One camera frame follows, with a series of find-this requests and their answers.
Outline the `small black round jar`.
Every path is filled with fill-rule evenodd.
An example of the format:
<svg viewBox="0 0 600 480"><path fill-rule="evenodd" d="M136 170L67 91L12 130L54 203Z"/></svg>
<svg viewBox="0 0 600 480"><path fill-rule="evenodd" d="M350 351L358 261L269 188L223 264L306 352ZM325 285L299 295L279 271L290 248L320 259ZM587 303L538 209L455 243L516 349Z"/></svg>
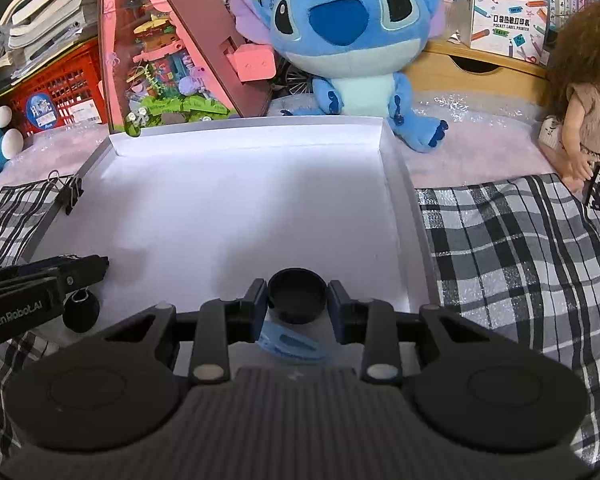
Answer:
<svg viewBox="0 0 600 480"><path fill-rule="evenodd" d="M87 288L79 289L65 301L62 322L69 330L84 334L95 326L99 312L98 298Z"/></svg>

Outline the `white cardboard box tray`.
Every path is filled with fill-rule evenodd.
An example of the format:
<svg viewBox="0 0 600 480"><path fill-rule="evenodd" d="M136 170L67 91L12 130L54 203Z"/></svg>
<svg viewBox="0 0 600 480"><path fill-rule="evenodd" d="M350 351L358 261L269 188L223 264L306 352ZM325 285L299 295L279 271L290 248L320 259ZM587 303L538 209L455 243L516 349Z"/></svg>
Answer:
<svg viewBox="0 0 600 480"><path fill-rule="evenodd" d="M28 259L102 255L99 327L234 299L298 266L414 312L438 298L404 145L368 117L265 117L114 134Z"/></svg>

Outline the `black binder clip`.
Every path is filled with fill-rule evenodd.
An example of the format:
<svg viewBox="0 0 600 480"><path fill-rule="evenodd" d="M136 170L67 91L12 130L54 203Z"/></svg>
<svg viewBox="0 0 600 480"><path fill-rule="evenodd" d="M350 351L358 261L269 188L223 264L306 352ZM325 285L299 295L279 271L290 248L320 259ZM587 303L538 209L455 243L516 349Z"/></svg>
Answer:
<svg viewBox="0 0 600 480"><path fill-rule="evenodd" d="M82 178L78 174L62 176L58 170L52 170L47 181L57 191L55 203L68 216L84 193Z"/></svg>

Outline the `black white plaid cloth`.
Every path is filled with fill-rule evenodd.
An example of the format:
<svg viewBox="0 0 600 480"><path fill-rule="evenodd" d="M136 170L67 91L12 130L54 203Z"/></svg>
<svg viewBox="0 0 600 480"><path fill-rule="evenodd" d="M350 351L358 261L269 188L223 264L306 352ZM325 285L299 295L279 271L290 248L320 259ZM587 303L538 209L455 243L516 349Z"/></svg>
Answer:
<svg viewBox="0 0 600 480"><path fill-rule="evenodd" d="M11 479L580 479L600 469L600 232L558 177L418 190L438 298L396 310L401 385L312 323L324 361L228 347L191 386L187 315L158 302L23 367Z"/></svg>

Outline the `red plastic crate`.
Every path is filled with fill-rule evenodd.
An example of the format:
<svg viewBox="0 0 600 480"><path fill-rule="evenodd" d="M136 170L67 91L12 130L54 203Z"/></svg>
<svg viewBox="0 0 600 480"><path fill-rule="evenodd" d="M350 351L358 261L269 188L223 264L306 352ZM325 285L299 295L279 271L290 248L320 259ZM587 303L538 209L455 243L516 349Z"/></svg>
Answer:
<svg viewBox="0 0 600 480"><path fill-rule="evenodd" d="M88 122L106 124L102 71L96 38L0 93L0 106L12 110L12 125L25 136Z"/></svg>

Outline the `wooden drawer box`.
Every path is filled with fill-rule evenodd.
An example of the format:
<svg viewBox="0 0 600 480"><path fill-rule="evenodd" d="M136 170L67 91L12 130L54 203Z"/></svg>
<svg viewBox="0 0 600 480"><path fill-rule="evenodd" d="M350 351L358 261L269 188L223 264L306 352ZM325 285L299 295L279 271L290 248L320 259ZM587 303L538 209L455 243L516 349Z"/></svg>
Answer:
<svg viewBox="0 0 600 480"><path fill-rule="evenodd" d="M546 88L542 66L442 40L430 40L404 73L418 91L480 92L532 104L541 103Z"/></svg>

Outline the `pink triangular diorama house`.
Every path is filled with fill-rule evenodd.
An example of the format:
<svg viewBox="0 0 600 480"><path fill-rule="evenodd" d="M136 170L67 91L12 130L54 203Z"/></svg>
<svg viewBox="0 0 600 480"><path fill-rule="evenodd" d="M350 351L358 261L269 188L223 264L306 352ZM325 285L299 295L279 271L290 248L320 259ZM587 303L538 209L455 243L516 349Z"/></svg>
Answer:
<svg viewBox="0 0 600 480"><path fill-rule="evenodd" d="M254 66L275 66L239 36L227 0L99 0L99 51L111 132L261 116L271 101Z"/></svg>

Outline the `stack of books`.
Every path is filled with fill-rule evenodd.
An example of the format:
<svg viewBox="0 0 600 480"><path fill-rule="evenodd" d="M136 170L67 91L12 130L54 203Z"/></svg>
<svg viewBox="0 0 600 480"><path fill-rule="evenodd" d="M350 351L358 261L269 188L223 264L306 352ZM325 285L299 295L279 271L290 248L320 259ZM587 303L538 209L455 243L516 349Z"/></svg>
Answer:
<svg viewBox="0 0 600 480"><path fill-rule="evenodd" d="M98 0L10 0L0 17L0 85L97 34Z"/></svg>

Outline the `blue Stitch plush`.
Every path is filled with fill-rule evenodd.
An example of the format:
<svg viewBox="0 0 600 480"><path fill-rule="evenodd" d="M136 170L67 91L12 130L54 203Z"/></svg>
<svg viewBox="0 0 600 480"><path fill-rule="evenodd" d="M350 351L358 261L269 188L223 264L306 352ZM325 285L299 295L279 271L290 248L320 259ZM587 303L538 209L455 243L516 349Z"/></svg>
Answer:
<svg viewBox="0 0 600 480"><path fill-rule="evenodd" d="M309 115L380 117L415 152L444 139L448 123L412 109L404 68L429 38L442 0L230 0L236 29L312 78Z"/></svg>

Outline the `brown haired doll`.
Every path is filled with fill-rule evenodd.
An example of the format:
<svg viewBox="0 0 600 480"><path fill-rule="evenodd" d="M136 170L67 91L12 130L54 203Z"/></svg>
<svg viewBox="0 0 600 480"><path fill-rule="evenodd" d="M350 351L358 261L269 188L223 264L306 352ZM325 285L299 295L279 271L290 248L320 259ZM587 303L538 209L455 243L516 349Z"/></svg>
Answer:
<svg viewBox="0 0 600 480"><path fill-rule="evenodd" d="M579 193L600 166L600 2L562 26L546 78L539 148L568 190Z"/></svg>

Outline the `label printer box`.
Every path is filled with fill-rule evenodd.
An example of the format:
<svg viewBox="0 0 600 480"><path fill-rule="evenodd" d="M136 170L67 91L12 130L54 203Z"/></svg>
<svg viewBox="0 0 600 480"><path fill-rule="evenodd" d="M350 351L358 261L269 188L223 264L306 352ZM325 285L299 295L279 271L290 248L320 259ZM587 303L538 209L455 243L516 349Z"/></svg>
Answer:
<svg viewBox="0 0 600 480"><path fill-rule="evenodd" d="M548 9L544 0L456 0L458 36L472 50L545 65Z"/></svg>

